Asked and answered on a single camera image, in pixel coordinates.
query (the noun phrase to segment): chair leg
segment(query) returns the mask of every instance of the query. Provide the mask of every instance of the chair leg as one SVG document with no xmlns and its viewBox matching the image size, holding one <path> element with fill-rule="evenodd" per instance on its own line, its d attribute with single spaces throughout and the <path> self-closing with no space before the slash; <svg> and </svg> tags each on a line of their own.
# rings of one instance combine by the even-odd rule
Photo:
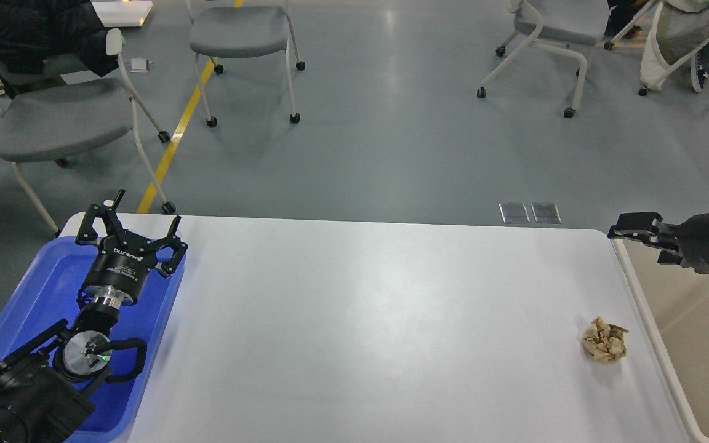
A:
<svg viewBox="0 0 709 443">
<path fill-rule="evenodd" d="M 223 73 L 223 65 L 219 65 L 217 63 L 217 60 L 214 57 L 210 57 L 209 61 L 212 62 L 212 68 L 215 71 L 216 74 L 222 74 Z"/>
<path fill-rule="evenodd" d="M 488 76 L 486 76 L 486 78 L 484 78 L 483 81 L 481 81 L 481 89 L 489 86 L 489 84 L 492 83 L 492 81 L 495 81 L 495 79 L 498 78 L 498 76 L 500 76 L 500 74 L 507 67 L 509 67 L 509 65 L 511 63 L 513 63 L 513 61 L 518 57 L 518 54 L 521 54 L 524 51 L 524 49 L 526 49 L 527 47 L 529 47 L 530 44 L 532 44 L 533 41 L 534 41 L 534 39 L 530 39 L 530 37 L 527 37 L 526 39 L 524 39 L 523 42 L 519 43 L 518 47 L 512 53 L 510 53 L 510 55 L 507 56 L 507 58 L 505 58 L 498 65 L 498 67 L 494 68 L 494 70 Z"/>
<path fill-rule="evenodd" d="M 120 66 L 124 66 L 124 59 L 122 58 L 122 54 L 118 55 L 118 61 Z M 169 135 L 169 132 L 161 129 L 158 122 L 155 121 L 154 117 L 152 117 L 152 113 L 150 112 L 150 110 L 146 108 L 146 104 L 144 104 L 141 95 L 138 94 L 138 91 L 133 86 L 133 83 L 130 83 L 130 76 L 127 75 L 127 71 L 124 68 L 120 68 L 120 72 L 122 73 L 122 81 L 124 82 L 124 87 L 126 87 L 127 91 L 130 92 L 130 96 L 135 98 L 135 101 L 138 103 L 138 105 L 141 106 L 141 109 L 144 111 L 144 113 L 146 113 L 146 116 L 150 119 L 150 122 L 152 122 L 152 126 L 155 126 L 155 130 L 158 131 L 158 138 L 160 138 L 161 143 L 166 143 L 171 140 L 171 135 Z"/>
<path fill-rule="evenodd" d="M 628 31 L 631 30 L 631 28 L 633 28 L 633 25 L 635 25 L 636 22 L 641 20 L 641 18 L 647 14 L 647 11 L 650 11 L 650 8 L 653 8 L 653 5 L 655 5 L 656 2 L 657 0 L 650 0 L 649 2 L 645 3 L 644 6 L 639 9 L 639 11 L 636 11 L 636 14 L 633 15 L 633 19 L 631 19 L 631 21 L 628 22 L 628 24 L 625 25 L 625 27 L 622 28 L 616 36 L 612 37 L 611 40 L 609 40 L 608 42 L 603 43 L 603 49 L 611 50 L 611 48 L 613 48 L 614 45 L 616 45 L 617 42 L 619 42 L 622 37 L 624 37 L 625 34 L 627 34 Z"/>
<path fill-rule="evenodd" d="M 533 8 L 532 5 L 529 3 L 524 3 L 522 8 L 526 8 L 527 12 L 529 13 L 530 16 L 532 16 L 532 19 L 535 20 L 535 29 L 532 30 L 531 33 L 527 36 L 526 39 L 524 39 L 523 42 L 518 43 L 518 47 L 510 53 L 507 58 L 503 60 L 502 63 L 488 75 L 486 78 L 481 81 L 481 87 L 478 89 L 478 98 L 484 98 L 486 96 L 486 86 L 489 85 L 492 81 L 494 81 L 497 76 L 500 76 L 500 73 L 502 73 L 505 68 L 507 68 L 513 61 L 518 57 L 518 54 L 521 54 L 529 45 L 535 42 L 535 39 L 540 35 L 540 32 L 543 31 L 543 17 L 541 17 L 540 12 L 538 12 L 537 9 Z"/>
<path fill-rule="evenodd" d="M 284 51 L 284 59 L 286 60 L 286 79 L 289 82 L 289 103 L 292 104 L 292 115 L 289 116 L 289 120 L 292 121 L 292 123 L 300 123 L 300 114 L 295 107 L 295 89 L 292 87 L 292 68 L 289 67 L 288 45 L 286 45 L 286 50 Z"/>
<path fill-rule="evenodd" d="M 305 70 L 305 62 L 300 59 L 300 51 L 297 50 L 297 38 L 295 37 L 295 25 L 292 23 L 292 12 L 289 12 L 289 2 L 286 2 L 286 20 L 289 22 L 289 33 L 292 35 L 292 45 L 295 47 L 295 67 L 298 71 Z"/>
<path fill-rule="evenodd" d="M 160 197 L 161 202 L 163 202 L 163 205 L 161 205 L 161 208 L 163 208 L 163 212 L 167 214 L 174 214 L 175 211 L 177 211 L 177 208 L 175 208 L 174 204 L 172 204 L 171 202 L 169 202 L 168 199 L 166 199 L 166 194 L 163 193 L 163 188 L 161 188 L 160 182 L 158 182 L 158 178 L 155 177 L 154 169 L 152 169 L 152 165 L 150 165 L 150 160 L 147 159 L 146 153 L 144 152 L 144 146 L 141 144 L 141 135 L 140 132 L 138 132 L 138 113 L 136 111 L 135 102 L 132 100 L 130 101 L 130 108 L 132 109 L 133 138 L 135 140 L 135 148 L 138 149 L 138 154 L 141 156 L 141 161 L 144 163 L 144 166 L 146 166 L 146 170 L 149 171 L 150 180 L 152 180 L 152 185 L 154 185 L 155 190 L 158 191 L 158 197 Z"/>
<path fill-rule="evenodd" d="M 217 118 L 214 118 L 212 112 L 209 110 L 209 103 L 206 99 L 206 93 L 204 92 L 204 82 L 202 81 L 202 72 L 199 69 L 199 54 L 193 54 L 193 66 L 196 68 L 196 78 L 199 79 L 199 91 L 202 94 L 202 103 L 204 103 L 204 110 L 207 112 L 207 126 L 214 128 L 217 125 Z"/>
<path fill-rule="evenodd" d="M 15 177 L 18 180 L 20 187 L 23 188 L 23 190 L 31 200 L 31 203 L 34 205 L 35 208 L 37 208 L 37 211 L 42 216 L 42 219 L 45 220 L 48 224 L 48 227 L 51 228 L 51 231 L 54 233 L 54 236 L 59 236 L 59 227 L 57 227 L 57 224 L 54 219 L 51 218 L 50 214 L 48 213 L 48 210 L 46 210 L 46 207 L 40 201 L 40 198 L 37 197 L 36 193 L 34 193 L 34 189 L 29 186 L 29 182 L 27 182 L 27 180 L 23 177 L 23 173 L 20 170 L 20 164 L 12 163 L 12 171 L 15 173 Z"/>
<path fill-rule="evenodd" d="M 510 33 L 510 35 L 507 37 L 507 39 L 505 39 L 505 41 L 502 42 L 502 44 L 497 47 L 497 49 L 495 50 L 495 53 L 497 54 L 498 57 L 505 56 L 505 47 L 507 47 L 507 45 L 509 45 L 510 42 L 512 42 L 516 36 L 518 36 L 517 31 L 513 31 L 512 33 Z"/>
<path fill-rule="evenodd" d="M 538 49 L 546 50 L 553 54 L 563 55 L 568 58 L 574 58 L 579 62 L 579 74 L 577 74 L 576 80 L 576 90 L 574 90 L 574 104 L 573 106 L 566 108 L 563 115 L 566 118 L 574 117 L 574 113 L 579 109 L 579 105 L 582 104 L 582 92 L 585 89 L 585 76 L 587 75 L 587 58 L 579 52 L 569 49 L 563 49 L 560 47 L 555 47 L 548 45 L 546 43 L 536 42 L 535 46 Z"/>
</svg>

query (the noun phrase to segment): gray floor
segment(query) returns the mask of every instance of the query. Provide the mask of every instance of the gray floor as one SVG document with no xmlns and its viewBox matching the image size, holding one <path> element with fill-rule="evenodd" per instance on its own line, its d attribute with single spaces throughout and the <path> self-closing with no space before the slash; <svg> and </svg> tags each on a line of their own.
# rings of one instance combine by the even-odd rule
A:
<svg viewBox="0 0 709 443">
<path fill-rule="evenodd" d="M 639 97 L 644 36 L 596 49 L 567 120 L 577 65 L 539 50 L 475 98 L 511 30 L 503 1 L 292 5 L 307 62 L 294 72 L 301 123 L 288 121 L 281 54 L 225 62 L 207 86 L 217 128 L 199 104 L 163 181 L 181 214 L 502 225 L 500 202 L 556 202 L 563 224 L 549 227 L 605 232 L 625 211 L 668 222 L 709 211 L 709 80 L 697 95 L 684 68 Z M 188 30 L 182 0 L 155 2 L 143 28 L 124 30 L 126 57 L 154 62 L 132 79 L 169 132 L 195 85 Z M 144 138 L 157 164 L 164 147 Z M 131 138 L 71 160 L 25 166 L 59 224 L 118 188 L 121 211 L 136 210 L 148 178 Z M 51 238 L 0 160 L 0 310 Z"/>
</svg>

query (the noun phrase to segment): white table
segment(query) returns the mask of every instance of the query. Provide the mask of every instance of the white table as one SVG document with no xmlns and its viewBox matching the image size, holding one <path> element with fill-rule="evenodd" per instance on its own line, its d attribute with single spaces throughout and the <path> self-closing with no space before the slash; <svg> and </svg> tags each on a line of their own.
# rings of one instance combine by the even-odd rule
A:
<svg viewBox="0 0 709 443">
<path fill-rule="evenodd" d="M 171 217 L 121 220 L 157 237 Z M 185 277 L 119 441 L 689 441 L 602 233 L 209 217 L 180 232 Z M 630 330 L 618 364 L 580 345 L 598 315 Z"/>
<path fill-rule="evenodd" d="M 92 2 L 106 28 L 138 28 L 144 25 L 152 2 Z"/>
</svg>

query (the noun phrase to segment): chair wheel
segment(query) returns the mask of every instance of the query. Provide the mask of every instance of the chair wheel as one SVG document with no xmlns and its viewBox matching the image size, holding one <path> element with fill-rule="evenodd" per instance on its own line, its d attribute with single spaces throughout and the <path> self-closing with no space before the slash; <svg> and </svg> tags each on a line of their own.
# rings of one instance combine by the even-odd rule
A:
<svg viewBox="0 0 709 443">
<path fill-rule="evenodd" d="M 174 214 L 177 212 L 177 207 L 175 207 L 172 202 L 165 202 L 165 204 L 160 205 L 160 208 L 163 210 L 164 214 Z"/>
</svg>

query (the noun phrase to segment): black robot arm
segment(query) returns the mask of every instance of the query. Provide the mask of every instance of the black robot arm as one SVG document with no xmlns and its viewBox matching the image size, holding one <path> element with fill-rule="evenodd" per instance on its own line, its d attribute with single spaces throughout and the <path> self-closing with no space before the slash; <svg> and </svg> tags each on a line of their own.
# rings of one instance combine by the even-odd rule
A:
<svg viewBox="0 0 709 443">
<path fill-rule="evenodd" d="M 59 320 L 0 362 L 0 443 L 61 443 L 95 411 L 89 396 L 103 382 L 130 381 L 144 368 L 146 342 L 110 340 L 111 330 L 120 308 L 138 302 L 150 270 L 174 274 L 188 245 L 177 236 L 179 217 L 155 241 L 124 229 L 116 216 L 123 195 L 120 190 L 110 207 L 91 204 L 84 214 L 76 243 L 96 245 L 98 254 L 79 289 L 81 312 L 73 325 Z M 106 227 L 103 238 L 93 227 L 96 218 Z M 158 261 L 162 249 L 172 256 Z M 111 375 L 112 352 L 127 349 L 135 349 L 133 369 Z"/>
<path fill-rule="evenodd" d="M 655 212 L 620 214 L 608 238 L 625 238 L 661 249 L 658 263 L 692 267 L 709 274 L 709 213 L 697 214 L 680 225 L 664 224 Z"/>
</svg>

